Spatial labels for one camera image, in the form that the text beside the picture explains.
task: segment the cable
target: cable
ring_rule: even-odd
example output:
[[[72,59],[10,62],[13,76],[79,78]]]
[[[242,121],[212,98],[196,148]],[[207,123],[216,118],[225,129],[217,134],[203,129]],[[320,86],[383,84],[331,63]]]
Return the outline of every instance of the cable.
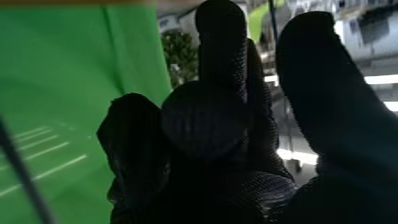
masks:
[[[43,224],[54,224],[56,220],[54,220],[52,212],[47,207],[45,200],[40,195],[38,188],[34,186],[34,182],[31,180],[29,170],[18,156],[17,147],[11,143],[2,119],[0,119],[0,148],[4,150],[4,154],[15,169],[15,173],[22,182],[24,190],[27,192],[27,196],[33,202],[33,206],[38,212],[42,222]]]

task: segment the gloved hand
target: gloved hand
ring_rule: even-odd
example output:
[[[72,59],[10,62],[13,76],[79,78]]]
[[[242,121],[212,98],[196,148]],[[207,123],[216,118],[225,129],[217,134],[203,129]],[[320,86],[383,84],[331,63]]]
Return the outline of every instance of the gloved hand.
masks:
[[[207,1],[196,23],[200,81],[175,90],[162,112],[127,95],[100,128],[116,173],[111,195],[121,195],[114,223],[265,223],[296,194],[276,154],[260,56],[235,3]]]

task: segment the white stripe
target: white stripe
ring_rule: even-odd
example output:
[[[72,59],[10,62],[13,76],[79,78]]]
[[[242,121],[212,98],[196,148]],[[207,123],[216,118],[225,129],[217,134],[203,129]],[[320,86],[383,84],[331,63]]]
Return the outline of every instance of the white stripe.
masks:
[[[61,171],[68,166],[72,166],[81,160],[88,158],[88,155],[82,155],[79,158],[75,158],[68,163],[65,163],[61,166],[58,166],[52,170],[49,170],[45,173],[42,173],[34,178],[33,181],[42,180],[49,175],[52,175],[58,171]],[[13,187],[10,187],[0,192],[0,197],[4,197],[11,192],[15,192],[22,188],[22,184],[17,184]]]
[[[278,75],[265,76],[265,82],[278,82]],[[367,76],[365,81],[370,85],[395,84],[398,83],[398,74]]]
[[[26,142],[29,139],[36,138],[38,136],[45,135],[52,130],[45,130],[40,133],[34,133],[34,135],[27,136],[26,138],[20,138],[17,142]]]
[[[49,128],[49,127],[43,126],[43,127],[36,128],[34,130],[22,132],[20,134],[15,135],[15,138],[20,138],[20,137],[31,135],[31,134],[36,133],[38,131],[43,131],[47,128]]]
[[[398,112],[398,101],[384,102],[386,107],[393,112]]]
[[[15,185],[10,187],[2,192],[0,192],[0,197],[4,197],[6,194],[10,194],[13,191],[17,191],[22,188],[22,184]]]
[[[82,161],[88,158],[88,155],[82,155],[77,159],[74,159],[68,163],[65,163],[61,166],[58,166],[54,169],[50,169],[45,173],[42,173],[34,180],[43,179],[49,175],[52,175],[58,171],[61,171],[68,166],[72,166],[79,161]]]
[[[299,160],[301,164],[317,165],[319,155],[306,152],[292,152],[287,149],[278,149],[278,155],[285,160]]]
[[[70,145],[70,142],[61,143],[59,145],[56,145],[50,149],[43,150],[42,152],[38,152],[34,155],[31,155],[26,158],[26,161],[29,161],[31,159],[34,159],[36,157],[40,157],[42,155],[45,155],[47,153],[50,153],[54,150],[61,149],[65,146]]]
[[[398,83],[398,75],[367,76],[365,80],[370,85],[393,84]]]
[[[33,142],[31,144],[27,144],[26,146],[22,146],[20,149],[18,149],[18,151],[24,151],[26,149],[33,148],[34,146],[38,146],[45,142],[52,141],[56,138],[59,138],[59,135],[50,136],[49,138],[42,139],[38,142]]]

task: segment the green wall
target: green wall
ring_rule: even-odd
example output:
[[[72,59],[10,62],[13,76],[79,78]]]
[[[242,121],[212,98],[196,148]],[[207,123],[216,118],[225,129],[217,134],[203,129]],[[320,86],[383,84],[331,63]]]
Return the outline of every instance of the green wall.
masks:
[[[61,223],[109,223],[97,129],[111,100],[171,91],[148,6],[0,9],[0,115]],[[0,155],[0,223],[40,223]]]

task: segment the finger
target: finger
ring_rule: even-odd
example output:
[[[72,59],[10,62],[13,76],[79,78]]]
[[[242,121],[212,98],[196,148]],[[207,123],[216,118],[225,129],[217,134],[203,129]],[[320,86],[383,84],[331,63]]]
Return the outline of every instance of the finger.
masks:
[[[248,27],[239,5],[207,1],[196,14],[200,31],[200,80],[232,91],[246,101]]]
[[[365,175],[368,182],[395,178],[398,120],[365,82],[329,13],[292,20],[276,59],[296,119],[320,153],[319,172],[336,175],[335,167],[352,178]]]

